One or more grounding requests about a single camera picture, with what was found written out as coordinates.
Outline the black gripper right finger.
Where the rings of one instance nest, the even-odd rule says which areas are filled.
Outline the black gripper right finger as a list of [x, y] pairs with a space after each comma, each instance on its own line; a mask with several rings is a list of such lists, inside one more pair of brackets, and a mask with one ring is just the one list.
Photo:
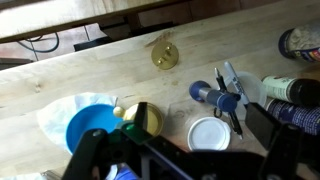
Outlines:
[[246, 126], [259, 143], [268, 150], [271, 147], [276, 132], [281, 127], [281, 123], [258, 103], [249, 103], [246, 106], [246, 110]]

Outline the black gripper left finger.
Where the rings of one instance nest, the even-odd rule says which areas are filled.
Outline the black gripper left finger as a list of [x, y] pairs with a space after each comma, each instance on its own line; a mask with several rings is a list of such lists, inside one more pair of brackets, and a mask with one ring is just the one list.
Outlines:
[[145, 130], [148, 121], [148, 103], [139, 102], [134, 118], [134, 128], [138, 130]]

